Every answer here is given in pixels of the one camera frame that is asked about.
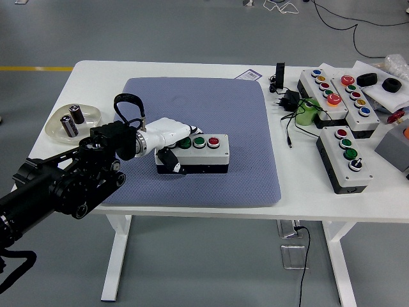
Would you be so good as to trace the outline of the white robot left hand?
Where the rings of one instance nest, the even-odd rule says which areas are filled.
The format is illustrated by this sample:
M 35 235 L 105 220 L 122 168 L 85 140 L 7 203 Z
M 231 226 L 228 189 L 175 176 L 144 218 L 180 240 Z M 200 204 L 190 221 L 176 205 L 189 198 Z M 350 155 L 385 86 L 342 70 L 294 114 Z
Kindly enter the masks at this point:
M 172 173 L 186 175 L 187 172 L 178 158 L 169 149 L 170 145 L 203 131 L 196 126 L 190 126 L 170 118 L 161 118 L 147 124 L 144 130 L 136 132 L 135 157 L 143 157 L 155 150 L 159 161 Z

